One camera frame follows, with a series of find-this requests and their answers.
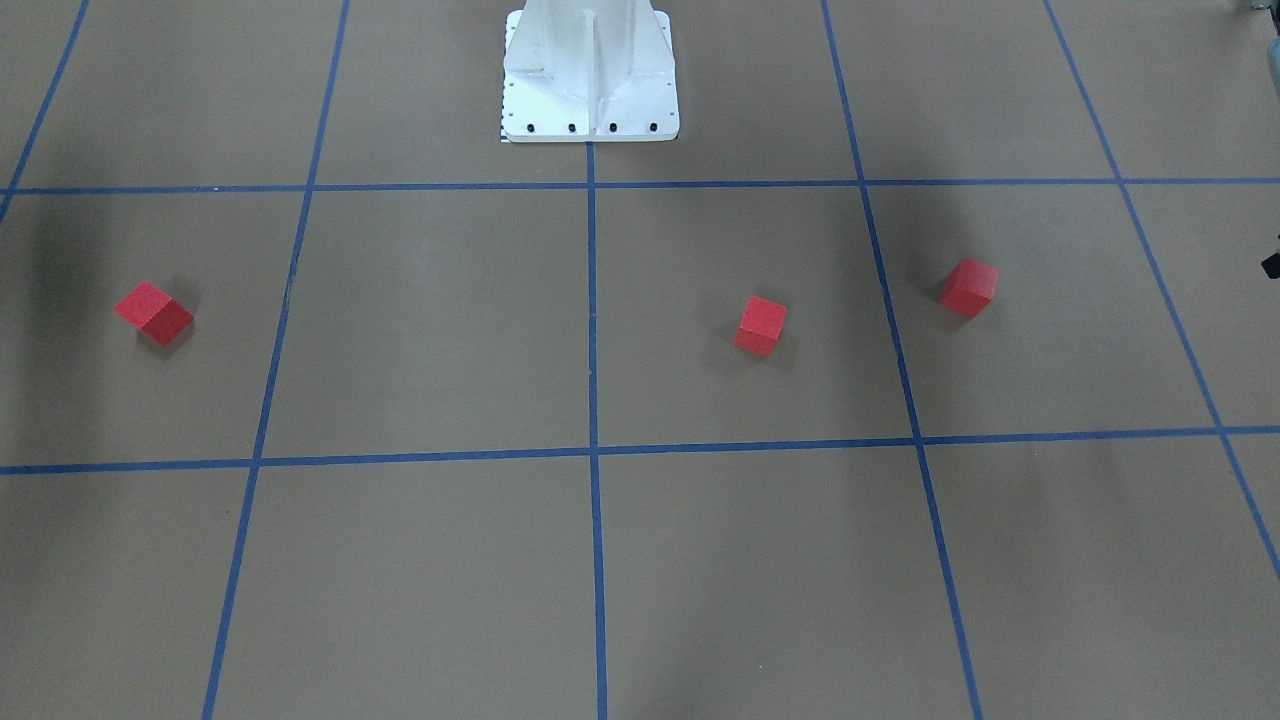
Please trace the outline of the red block start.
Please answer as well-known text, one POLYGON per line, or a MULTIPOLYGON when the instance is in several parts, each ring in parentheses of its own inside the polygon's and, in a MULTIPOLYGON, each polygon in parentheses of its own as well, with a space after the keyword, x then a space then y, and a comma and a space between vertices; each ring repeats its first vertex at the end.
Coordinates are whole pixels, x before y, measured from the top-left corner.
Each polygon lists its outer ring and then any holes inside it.
POLYGON ((998 278, 996 266, 964 258, 945 279, 940 305, 965 318, 977 318, 993 301, 998 278))
POLYGON ((785 305, 751 296, 733 334, 733 347, 758 357, 769 357, 781 340, 787 315, 785 305))

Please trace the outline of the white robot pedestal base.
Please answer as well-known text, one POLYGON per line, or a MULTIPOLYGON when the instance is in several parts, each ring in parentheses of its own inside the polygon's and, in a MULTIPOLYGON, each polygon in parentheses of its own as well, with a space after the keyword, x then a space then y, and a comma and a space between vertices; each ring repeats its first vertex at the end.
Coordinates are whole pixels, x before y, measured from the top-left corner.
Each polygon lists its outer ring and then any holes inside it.
POLYGON ((527 1, 506 17, 500 137, 636 143, 680 135, 671 18, 649 1, 527 1))

